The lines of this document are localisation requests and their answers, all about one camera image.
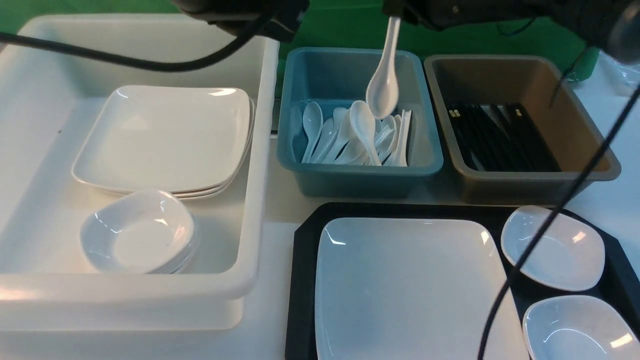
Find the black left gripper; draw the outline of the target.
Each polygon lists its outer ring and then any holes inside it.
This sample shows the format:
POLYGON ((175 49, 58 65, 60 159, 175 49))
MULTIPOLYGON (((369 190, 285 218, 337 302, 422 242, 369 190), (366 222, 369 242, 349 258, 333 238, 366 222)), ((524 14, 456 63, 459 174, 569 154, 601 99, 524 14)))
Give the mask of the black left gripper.
POLYGON ((231 20, 220 29, 239 37, 249 34, 291 43, 310 7, 309 0, 231 0, 231 20))

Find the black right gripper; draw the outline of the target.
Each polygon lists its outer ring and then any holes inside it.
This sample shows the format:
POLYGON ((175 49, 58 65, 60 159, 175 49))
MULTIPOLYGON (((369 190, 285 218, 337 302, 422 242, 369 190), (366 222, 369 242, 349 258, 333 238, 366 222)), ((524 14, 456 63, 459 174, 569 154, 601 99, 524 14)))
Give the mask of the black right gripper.
POLYGON ((445 9, 448 4, 447 0, 384 0, 382 13, 411 25, 443 31, 448 28, 445 9))

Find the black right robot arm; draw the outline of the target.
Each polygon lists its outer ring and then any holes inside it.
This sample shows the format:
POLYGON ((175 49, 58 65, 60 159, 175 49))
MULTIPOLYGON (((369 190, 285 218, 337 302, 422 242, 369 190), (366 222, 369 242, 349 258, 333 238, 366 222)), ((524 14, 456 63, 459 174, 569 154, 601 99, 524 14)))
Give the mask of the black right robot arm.
POLYGON ((637 64, 640 59, 637 0, 384 0, 382 13, 434 31, 550 18, 619 63, 637 64))

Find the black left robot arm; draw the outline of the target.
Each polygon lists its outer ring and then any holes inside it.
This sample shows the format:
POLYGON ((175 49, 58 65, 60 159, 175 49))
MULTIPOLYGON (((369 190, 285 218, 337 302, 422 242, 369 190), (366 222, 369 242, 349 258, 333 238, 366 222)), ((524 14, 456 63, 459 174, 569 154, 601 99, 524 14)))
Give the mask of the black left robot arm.
POLYGON ((269 16, 255 35, 290 43, 309 9, 308 0, 173 0, 191 18, 239 36, 251 23, 269 16))

